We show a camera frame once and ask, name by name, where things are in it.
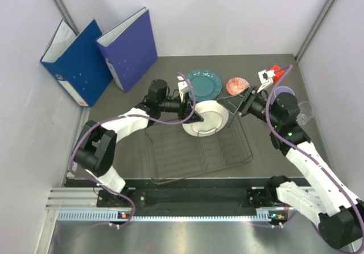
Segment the white plate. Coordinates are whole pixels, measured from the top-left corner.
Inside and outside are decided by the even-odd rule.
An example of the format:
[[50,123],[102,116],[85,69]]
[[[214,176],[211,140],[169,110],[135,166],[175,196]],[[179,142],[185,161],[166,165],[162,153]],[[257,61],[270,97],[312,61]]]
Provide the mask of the white plate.
[[229,112],[216,100],[202,101],[196,104],[195,112],[204,120],[182,124],[185,132],[194,137],[207,137],[219,132],[229,120]]

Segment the red patterned bowl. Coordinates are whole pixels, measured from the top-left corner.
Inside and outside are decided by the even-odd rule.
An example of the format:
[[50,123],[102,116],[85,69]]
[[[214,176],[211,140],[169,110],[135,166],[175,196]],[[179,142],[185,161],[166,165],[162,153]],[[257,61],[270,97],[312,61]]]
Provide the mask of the red patterned bowl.
[[226,83],[226,90],[230,95],[238,95],[247,89],[250,83],[241,77],[233,77],[229,79]]

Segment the lilac plastic cup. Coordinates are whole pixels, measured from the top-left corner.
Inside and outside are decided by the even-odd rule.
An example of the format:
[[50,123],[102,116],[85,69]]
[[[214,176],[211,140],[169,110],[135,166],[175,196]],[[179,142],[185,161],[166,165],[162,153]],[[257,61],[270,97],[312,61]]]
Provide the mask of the lilac plastic cup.
[[281,93],[289,93],[291,95],[295,95],[294,91],[287,86],[278,86],[275,90],[274,90],[274,94],[273,94],[273,101],[275,101],[278,98],[278,95]]

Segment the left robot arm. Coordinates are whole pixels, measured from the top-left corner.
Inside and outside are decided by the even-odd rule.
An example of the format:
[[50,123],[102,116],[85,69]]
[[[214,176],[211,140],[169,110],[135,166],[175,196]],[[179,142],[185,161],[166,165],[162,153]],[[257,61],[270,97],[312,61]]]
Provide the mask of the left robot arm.
[[76,163],[110,193],[112,203],[124,206],[129,199],[129,193],[125,190],[126,182],[113,166],[117,143],[136,131],[161,123],[163,112],[177,115],[177,121],[170,122],[170,125],[204,120],[196,111],[196,96],[191,82],[182,74],[177,79],[179,94],[176,97],[170,96],[165,80],[153,80],[143,100],[128,112],[101,122],[88,121],[73,149],[69,171]]

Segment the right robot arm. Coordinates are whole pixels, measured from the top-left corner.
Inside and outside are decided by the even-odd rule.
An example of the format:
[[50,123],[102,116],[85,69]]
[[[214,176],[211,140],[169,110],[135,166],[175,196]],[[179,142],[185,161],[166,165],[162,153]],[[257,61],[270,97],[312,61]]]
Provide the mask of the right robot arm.
[[218,103],[233,115],[252,114],[264,121],[274,148],[301,172],[315,192],[306,192],[283,175],[274,176],[264,187],[270,205],[290,205],[309,219],[334,249],[363,237],[363,200],[340,181],[297,123],[300,109],[294,95],[283,92],[271,103],[249,87],[236,96],[218,99]]

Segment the clear drinking glass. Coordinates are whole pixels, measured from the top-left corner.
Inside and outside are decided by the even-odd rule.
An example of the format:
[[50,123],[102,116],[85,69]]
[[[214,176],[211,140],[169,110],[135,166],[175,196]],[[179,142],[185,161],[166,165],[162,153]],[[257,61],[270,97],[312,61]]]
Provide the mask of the clear drinking glass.
[[307,124],[311,119],[314,118],[314,112],[312,110],[312,105],[309,101],[302,101],[298,104],[300,109],[299,114],[296,117],[296,122],[303,126]]

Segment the teal plate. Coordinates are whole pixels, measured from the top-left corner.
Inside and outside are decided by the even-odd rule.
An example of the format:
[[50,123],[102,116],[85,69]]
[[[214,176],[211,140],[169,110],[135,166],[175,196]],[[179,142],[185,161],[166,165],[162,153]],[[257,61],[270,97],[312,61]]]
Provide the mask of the teal plate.
[[196,101],[202,102],[214,100],[222,89],[220,77],[211,70],[196,69],[187,74],[187,79],[191,82]]

